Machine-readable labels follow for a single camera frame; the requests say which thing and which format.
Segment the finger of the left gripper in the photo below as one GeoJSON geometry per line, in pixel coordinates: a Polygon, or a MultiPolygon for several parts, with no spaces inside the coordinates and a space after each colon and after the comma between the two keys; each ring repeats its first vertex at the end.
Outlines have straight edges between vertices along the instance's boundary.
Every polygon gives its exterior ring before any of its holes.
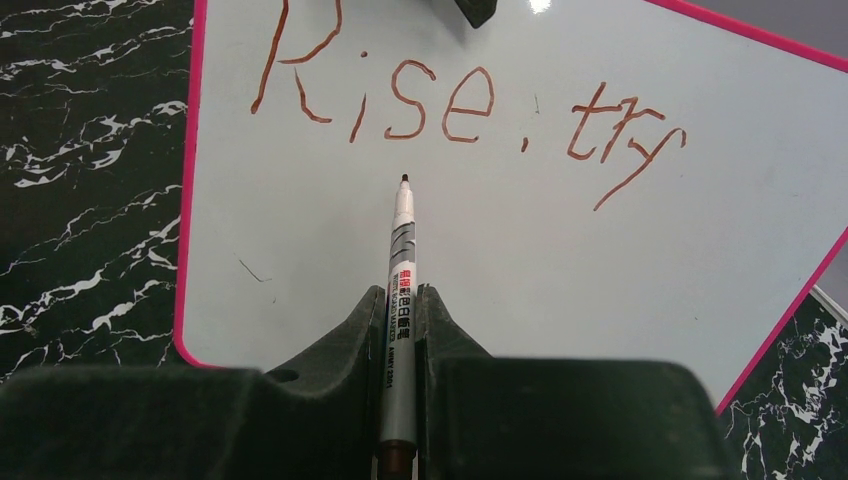
{"type": "Polygon", "coordinates": [[[455,0],[455,4],[474,29],[483,26],[495,14],[497,3],[497,0],[455,0]]]}

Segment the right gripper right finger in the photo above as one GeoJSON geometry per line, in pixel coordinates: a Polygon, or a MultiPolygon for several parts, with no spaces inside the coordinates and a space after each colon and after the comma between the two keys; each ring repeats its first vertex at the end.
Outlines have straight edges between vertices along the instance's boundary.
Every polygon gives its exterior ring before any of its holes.
{"type": "Polygon", "coordinates": [[[502,358],[418,290],[422,479],[736,479],[696,376],[670,362],[502,358]]]}

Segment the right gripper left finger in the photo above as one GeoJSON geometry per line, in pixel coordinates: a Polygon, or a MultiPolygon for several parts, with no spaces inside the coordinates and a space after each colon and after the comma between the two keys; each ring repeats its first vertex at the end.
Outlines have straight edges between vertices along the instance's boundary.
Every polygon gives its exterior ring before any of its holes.
{"type": "Polygon", "coordinates": [[[385,292],[268,371],[32,368],[1,388],[5,479],[367,479],[385,292]]]}

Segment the white whiteboard marker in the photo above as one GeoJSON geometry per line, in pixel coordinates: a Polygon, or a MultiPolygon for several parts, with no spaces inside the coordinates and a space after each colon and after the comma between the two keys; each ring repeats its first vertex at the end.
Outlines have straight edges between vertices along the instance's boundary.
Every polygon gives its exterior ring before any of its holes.
{"type": "Polygon", "coordinates": [[[395,197],[386,288],[386,329],[377,476],[410,479],[417,453],[416,224],[409,176],[395,197]]]}

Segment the pink framed whiteboard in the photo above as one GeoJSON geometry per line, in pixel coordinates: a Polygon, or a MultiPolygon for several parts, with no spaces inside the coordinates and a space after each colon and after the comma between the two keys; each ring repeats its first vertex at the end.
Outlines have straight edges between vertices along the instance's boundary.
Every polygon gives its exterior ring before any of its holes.
{"type": "Polygon", "coordinates": [[[725,405],[847,239],[847,61],[687,1],[200,1],[175,336],[275,367],[418,279],[487,351],[725,405]]]}

